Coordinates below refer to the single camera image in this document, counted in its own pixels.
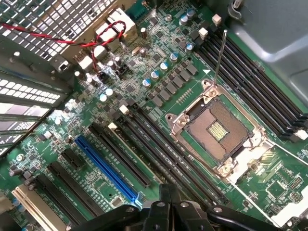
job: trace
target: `green circuit board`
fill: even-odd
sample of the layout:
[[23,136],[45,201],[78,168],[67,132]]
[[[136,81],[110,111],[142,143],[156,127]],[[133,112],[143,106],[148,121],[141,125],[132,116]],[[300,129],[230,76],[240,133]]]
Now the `green circuit board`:
[[[188,1],[176,1],[175,3],[166,4],[163,8],[157,11],[152,11],[147,8],[137,7],[136,10],[142,11],[144,14],[137,23],[137,28],[140,30],[146,27],[148,31],[147,39],[138,37],[132,44],[125,49],[118,49],[114,55],[120,56],[125,63],[130,67],[131,73],[126,75],[124,80],[119,80],[112,77],[108,84],[102,85],[98,88],[89,85],[84,81],[76,81],[75,93],[66,104],[66,112],[56,110],[38,129],[35,130],[27,139],[23,141],[14,151],[12,151],[5,160],[1,162],[0,168],[0,189],[5,191],[5,194],[12,199],[10,194],[16,186],[22,182],[18,177],[9,176],[9,168],[11,165],[31,169],[35,167],[37,171],[34,175],[44,173],[50,177],[53,183],[63,192],[70,201],[74,203],[76,208],[84,215],[87,220],[92,219],[91,214],[83,208],[78,200],[70,193],[70,191],[57,178],[46,169],[46,166],[52,161],[58,160],[67,171],[73,176],[76,181],[87,191],[87,193],[96,201],[96,203],[104,209],[109,211],[113,209],[112,202],[120,198],[123,203],[128,203],[123,194],[110,183],[108,178],[104,176],[100,170],[85,156],[85,154],[76,146],[75,143],[66,143],[65,139],[71,136],[73,139],[83,134],[91,144],[99,150],[99,152],[107,159],[111,166],[128,182],[128,184],[140,195],[140,201],[155,201],[159,198],[158,185],[164,182],[165,179],[159,176],[155,170],[144,163],[142,156],[136,155],[128,149],[116,137],[113,136],[115,143],[119,143],[126,149],[135,163],[142,169],[145,175],[151,180],[151,185],[147,188],[142,187],[136,179],[109,153],[103,145],[88,131],[88,126],[92,122],[99,124],[102,121],[106,124],[112,122],[108,117],[108,112],[111,109],[118,110],[119,102],[133,98],[144,111],[155,121],[161,130],[169,135],[170,128],[166,122],[166,114],[180,114],[185,108],[196,99],[198,95],[203,92],[202,81],[204,79],[213,79],[214,72],[210,70],[209,65],[206,64],[195,53],[186,53],[178,46],[176,39],[181,41],[192,42],[188,34],[198,28],[198,24],[191,21],[188,26],[179,26],[179,18],[187,9],[193,8]],[[165,20],[167,14],[172,16],[172,21]],[[207,7],[197,9],[196,14],[204,21],[211,22],[213,14]],[[151,19],[155,16],[157,23],[153,23]],[[237,37],[235,34],[229,32],[228,36],[252,59],[262,63]],[[146,47],[146,57],[139,55],[133,56],[132,51],[136,47]],[[179,54],[179,60],[176,63],[169,61],[171,53]],[[162,72],[159,70],[159,65],[162,62],[168,62],[168,71]],[[175,69],[182,71],[184,69],[183,63],[187,66],[193,64],[198,70],[190,81],[185,82],[183,86],[177,89],[176,93],[171,95],[171,98],[164,102],[162,106],[158,107],[153,102],[154,96],[159,94],[159,91],[165,88],[165,84],[171,82],[169,75],[175,73]],[[307,112],[308,109],[296,98],[288,88],[272,73],[265,68],[266,74],[273,82],[296,104],[302,111]],[[151,87],[146,88],[142,85],[142,81],[149,78],[154,70],[159,70],[160,78],[158,81],[152,81]],[[230,200],[228,206],[238,211],[244,212],[247,215],[256,217],[261,220],[267,218],[259,211],[260,208],[268,216],[272,216],[284,208],[289,203],[298,203],[302,200],[301,192],[307,187],[308,175],[307,165],[300,162],[293,155],[299,157],[304,162],[308,162],[308,149],[306,149],[307,142],[300,141],[293,144],[289,141],[281,141],[274,133],[270,131],[266,124],[264,124],[255,114],[244,104],[240,97],[232,92],[232,90],[218,79],[219,84],[225,87],[232,97],[239,102],[247,112],[268,132],[269,139],[274,141],[278,146],[267,151],[262,158],[257,162],[257,168],[249,170],[237,183],[236,187],[222,181],[209,173],[202,165],[193,160],[203,173],[226,195]],[[114,97],[108,102],[102,103],[100,95],[104,93],[106,88],[114,90]],[[220,96],[220,100],[230,110],[230,112],[242,123],[249,131],[253,127],[246,120],[246,118],[236,109],[233,104],[225,97]],[[60,125],[55,125],[56,119],[61,119]],[[46,131],[52,133],[52,137],[45,141],[39,140],[39,135]],[[199,153],[199,155],[211,167],[217,165],[216,161],[207,153],[204,148],[188,133],[183,134],[185,140]],[[59,156],[61,151],[65,148],[73,149],[77,154],[82,156],[86,161],[86,165],[78,170],[68,166],[66,161]],[[16,160],[17,155],[23,154],[26,158],[22,162]],[[44,194],[39,191],[42,198],[48,205],[56,211],[56,213],[68,224],[68,218],[56,207],[55,204]],[[10,212],[12,216],[22,226],[27,224],[25,216],[16,209]]]

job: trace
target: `black pcie slot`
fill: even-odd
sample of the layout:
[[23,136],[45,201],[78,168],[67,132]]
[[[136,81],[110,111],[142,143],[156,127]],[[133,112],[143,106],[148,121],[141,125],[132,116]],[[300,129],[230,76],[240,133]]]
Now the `black pcie slot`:
[[52,199],[57,207],[69,218],[74,226],[80,225],[87,220],[64,196],[64,194],[43,174],[36,177],[35,182]]
[[[217,59],[215,59],[210,53],[202,48],[197,53],[210,65],[213,70],[215,70]],[[253,99],[248,96],[248,92],[245,92],[243,89],[239,88],[240,83],[232,77],[233,73],[231,70],[227,71],[226,68],[221,65],[221,68],[219,69],[219,76],[224,79],[224,81],[234,90],[234,92],[241,97],[241,99],[256,113],[256,115],[261,120],[263,120],[269,126],[269,128],[274,133],[280,134],[282,128],[264,116],[266,113],[260,107],[258,107],[257,103]]]
[[137,112],[143,117],[145,121],[154,129],[154,131],[160,135],[164,141],[174,150],[174,152],[181,158],[181,161],[184,162],[189,168],[194,170],[198,177],[206,183],[206,185],[217,195],[219,199],[223,201],[224,204],[227,204],[229,200],[225,195],[204,175],[204,173],[195,165],[195,163],[187,157],[183,151],[170,140],[170,138],[161,131],[161,129],[151,120],[151,118],[140,108],[137,104],[134,105]]
[[[218,58],[219,50],[217,50],[217,48],[215,49],[214,45],[211,44],[205,49],[210,52],[215,57],[215,59]],[[288,127],[291,128],[291,125],[285,119],[283,119],[283,116],[280,113],[275,110],[275,106],[273,106],[269,100],[265,99],[264,95],[260,93],[255,86],[249,85],[249,81],[247,81],[244,74],[241,73],[241,71],[243,71],[242,67],[237,63],[233,64],[231,62],[231,57],[227,52],[224,53],[224,56],[221,60],[221,65],[228,67],[231,70],[234,69],[235,75],[233,76],[236,77],[236,79],[239,81],[240,86],[249,92],[253,99],[257,101],[259,105],[261,105],[263,110],[265,110],[267,113],[270,113],[274,121],[283,128],[284,132],[288,131]]]
[[47,167],[50,172],[56,175],[83,204],[83,206],[93,215],[98,217],[104,211],[95,201],[84,191],[84,189],[68,174],[68,172],[57,162],[52,162]]
[[170,151],[166,148],[165,144],[162,143],[153,133],[152,131],[138,118],[135,117],[135,115],[130,115],[130,119],[134,121],[136,125],[153,141],[155,142],[156,146],[159,147],[161,152],[168,157],[177,168],[186,175],[186,177],[211,201],[216,202],[217,199],[208,192],[208,190],[203,187],[203,185],[200,185],[198,181],[195,179],[195,177],[191,174],[191,172],[183,166],[181,163],[179,163],[179,160],[172,154]]
[[92,123],[89,126],[89,131],[100,140],[100,142],[110,151],[110,153],[143,187],[148,187],[150,185],[149,178],[136,166],[135,162],[133,162],[121,148],[118,148],[113,144],[112,140],[109,138],[109,134],[106,133],[99,125]]
[[[211,48],[215,47],[215,51],[218,54],[221,47],[221,42],[219,42],[217,37],[213,37],[210,42],[213,45]],[[226,62],[229,62],[239,70],[242,74],[240,77],[243,80],[243,83],[246,83],[247,88],[258,95],[258,99],[265,104],[267,110],[271,111],[272,115],[275,115],[277,119],[284,124],[284,126],[291,128],[291,123],[296,119],[293,114],[286,113],[285,110],[280,107],[281,102],[276,97],[273,97],[272,93],[268,91],[262,82],[257,81],[257,76],[254,73],[246,68],[245,65],[238,65],[239,59],[234,56],[232,52],[229,52],[228,49],[226,49],[223,56]]]
[[160,155],[160,153],[150,145],[150,143],[139,133],[139,131],[134,127],[134,125],[124,118],[119,118],[119,121],[130,130],[130,132],[133,134],[133,136],[136,138],[136,140],[147,150],[144,150],[144,154],[148,155],[149,158],[154,158],[155,162],[153,162],[157,168],[163,168],[165,169],[168,174],[166,174],[164,171],[161,173],[164,175],[166,179],[168,179],[170,182],[173,182],[172,178],[176,181],[177,184],[179,184],[183,189],[186,189],[191,196],[193,196],[192,200],[195,200],[197,203],[200,204],[204,209],[211,206],[211,204],[207,203],[203,197],[201,197],[195,189],[186,181],[183,180],[183,177],[173,169],[173,166],[165,161],[163,157]]
[[70,148],[65,149],[61,156],[74,168],[79,168],[84,165],[84,161]]
[[[221,39],[222,32],[219,31],[218,35]],[[239,60],[244,62],[254,71],[259,81],[264,82],[268,90],[280,100],[289,113],[295,115],[297,119],[307,119],[307,116],[303,115],[302,111],[277,87],[276,84],[272,82],[272,80],[263,71],[258,68],[256,63],[254,63],[244,52],[241,51],[241,49],[230,38],[227,38],[226,47],[227,49],[229,48],[232,50],[239,57]]]

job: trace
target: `gold contact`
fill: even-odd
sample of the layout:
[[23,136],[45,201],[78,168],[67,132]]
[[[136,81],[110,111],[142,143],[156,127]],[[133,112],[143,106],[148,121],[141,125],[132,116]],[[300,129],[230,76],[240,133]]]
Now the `gold contact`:
[[221,141],[225,135],[228,134],[228,131],[219,122],[214,122],[208,129],[208,132],[217,140]]
[[15,190],[12,191],[12,194],[45,231],[64,231],[66,229],[66,224],[35,191],[28,190],[28,188],[22,184],[16,187]]

